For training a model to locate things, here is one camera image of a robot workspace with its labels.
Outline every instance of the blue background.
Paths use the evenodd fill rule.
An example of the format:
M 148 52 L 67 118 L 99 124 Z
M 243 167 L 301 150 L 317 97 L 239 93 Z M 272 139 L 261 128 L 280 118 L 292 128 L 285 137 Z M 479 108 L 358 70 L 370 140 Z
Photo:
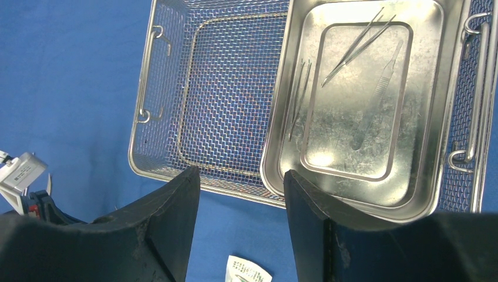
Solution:
M 0 6 L 0 149 L 36 152 L 49 164 L 57 205 L 86 221 L 160 187 L 127 161 L 150 1 Z M 486 212 L 498 210 L 496 126 Z M 45 185 L 39 179 L 32 189 Z M 0 200 L 0 213 L 10 209 Z M 297 280 L 285 210 L 202 192 L 187 281 L 223 281 L 231 254 L 263 266 L 276 282 Z

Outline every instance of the metal tray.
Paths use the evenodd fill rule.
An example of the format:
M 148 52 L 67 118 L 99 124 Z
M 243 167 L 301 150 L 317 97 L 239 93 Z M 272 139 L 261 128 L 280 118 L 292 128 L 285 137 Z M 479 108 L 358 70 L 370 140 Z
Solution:
M 382 19 L 364 40 L 396 15 L 389 28 L 322 87 L 381 8 Z M 402 223 L 433 212 L 469 10 L 467 0 L 293 2 L 261 162 L 268 189 L 283 196 L 283 175 L 294 169 L 326 192 L 387 220 Z M 388 87 L 375 97 L 399 42 Z M 491 46 L 496 53 L 493 35 Z M 489 56 L 487 64 L 494 66 L 495 60 Z M 301 71 L 302 62 L 312 65 L 309 76 Z M 492 70 L 486 70 L 488 85 Z M 300 104 L 294 89 L 304 85 Z

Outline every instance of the basket handle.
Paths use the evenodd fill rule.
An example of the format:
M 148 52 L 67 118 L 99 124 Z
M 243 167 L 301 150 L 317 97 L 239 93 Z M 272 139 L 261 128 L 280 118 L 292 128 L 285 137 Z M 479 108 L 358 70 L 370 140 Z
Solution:
M 489 102 L 491 89 L 493 86 L 493 67 L 486 66 L 488 57 L 488 46 L 490 37 L 490 27 L 489 23 L 484 22 L 480 26 L 480 30 L 476 31 L 470 28 L 470 21 L 490 16 L 492 13 L 481 13 L 472 15 L 465 21 L 465 32 L 471 36 L 481 34 L 481 43 L 479 49 L 479 58 L 477 61 L 477 71 L 476 71 L 476 87 L 474 92 L 473 104 L 472 104 L 472 117 L 469 126 L 469 141 L 466 150 L 454 150 L 448 155 L 448 163 L 451 169 L 457 170 L 459 172 L 473 173 L 472 169 L 467 169 L 464 167 L 459 167 L 457 165 L 466 165 L 476 157 L 477 151 L 477 139 L 479 129 L 482 128 L 485 116 L 489 111 Z M 460 155 L 464 155 L 464 158 L 457 158 Z
M 149 77 L 150 69 L 150 56 L 152 55 L 152 46 L 154 39 L 162 38 L 168 44 L 167 56 L 171 55 L 171 41 L 164 35 L 164 27 L 160 25 L 152 26 L 150 34 L 147 37 L 147 42 L 145 44 L 145 50 L 143 51 L 142 60 L 142 70 L 140 71 L 139 79 L 139 97 L 138 97 L 138 109 L 139 115 L 145 118 L 145 120 L 138 119 L 138 123 L 147 123 L 151 120 L 160 120 L 163 117 L 164 106 L 159 110 L 158 116 L 153 116 L 149 110 L 144 108 L 145 94 L 147 91 L 147 79 Z

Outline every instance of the stainless steel basket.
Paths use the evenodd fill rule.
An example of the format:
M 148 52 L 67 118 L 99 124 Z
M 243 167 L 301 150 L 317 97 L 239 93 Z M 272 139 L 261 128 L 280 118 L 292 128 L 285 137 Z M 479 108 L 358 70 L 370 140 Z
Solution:
M 129 148 L 137 174 L 168 181 L 195 165 L 205 190 L 284 207 L 263 185 L 260 160 L 288 8 L 288 0 L 153 0 Z M 470 13 L 491 10 L 491 0 L 474 0 Z M 467 146 L 478 49 L 477 36 L 461 64 L 449 152 Z M 482 152 L 464 166 L 474 173 L 447 166 L 440 209 L 480 209 L 489 123 L 479 130 Z

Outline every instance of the forceps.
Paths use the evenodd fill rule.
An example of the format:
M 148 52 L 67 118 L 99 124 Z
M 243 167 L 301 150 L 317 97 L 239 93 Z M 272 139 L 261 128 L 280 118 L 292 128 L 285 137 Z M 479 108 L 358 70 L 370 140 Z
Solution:
M 377 18 L 377 16 L 384 10 L 382 8 L 375 16 L 374 18 L 370 21 L 370 23 L 366 26 L 366 28 L 358 35 L 358 37 L 353 41 L 353 44 L 349 47 L 349 49 L 346 51 L 342 59 L 339 61 L 339 64 L 332 70 L 331 73 L 329 73 L 325 80 L 322 82 L 322 87 L 324 87 L 330 80 L 350 61 L 354 60 L 359 54 L 361 54 L 370 44 L 372 44 L 379 36 L 382 35 L 382 33 L 389 27 L 389 24 L 392 22 L 394 15 L 376 34 L 374 34 L 370 39 L 368 39 L 363 45 L 361 45 L 358 50 L 354 51 L 356 46 L 360 43 L 361 39 L 365 37 L 366 33 L 372 28 L 372 24 Z
M 291 131 L 289 132 L 289 142 L 292 140 L 292 134 L 294 132 L 294 127 L 297 122 L 297 117 L 299 115 L 299 112 L 301 111 L 301 106 L 304 101 L 304 94 L 306 94 L 306 88 L 308 87 L 308 79 L 309 79 L 309 72 L 311 70 L 311 61 L 308 59 L 308 70 L 306 71 L 306 78 L 304 80 L 304 88 L 301 93 L 301 98 L 298 100 L 299 96 L 299 87 L 301 84 L 301 76 L 302 76 L 302 71 L 304 69 L 305 62 L 301 63 L 301 71 L 297 80 L 296 86 L 294 86 L 294 111 L 292 113 L 292 119 L 291 119 Z

